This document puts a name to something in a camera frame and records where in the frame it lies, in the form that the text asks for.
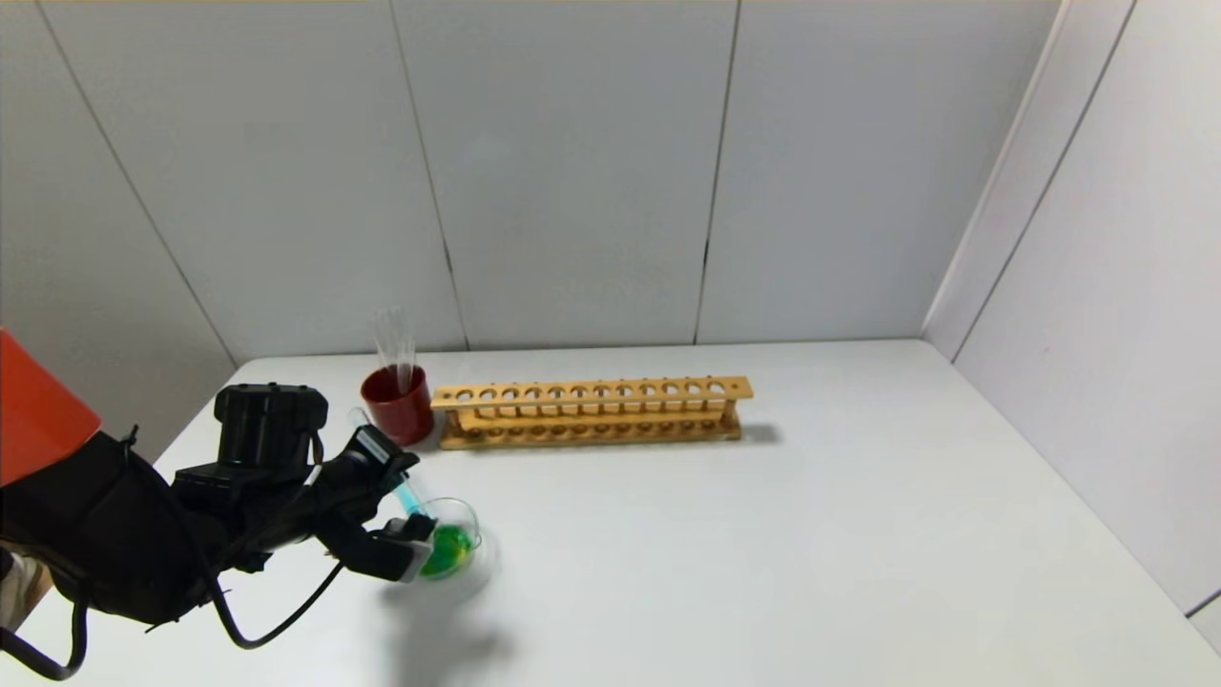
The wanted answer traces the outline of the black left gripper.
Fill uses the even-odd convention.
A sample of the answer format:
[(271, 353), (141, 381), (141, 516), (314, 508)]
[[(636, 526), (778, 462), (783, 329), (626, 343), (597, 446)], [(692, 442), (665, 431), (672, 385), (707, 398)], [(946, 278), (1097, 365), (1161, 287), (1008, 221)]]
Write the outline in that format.
[(310, 434), (309, 458), (308, 513), (314, 519), (352, 509), (375, 511), (420, 462), (415, 453), (398, 448), (372, 425), (355, 427), (339, 456), (331, 460), (324, 458), (321, 436)]

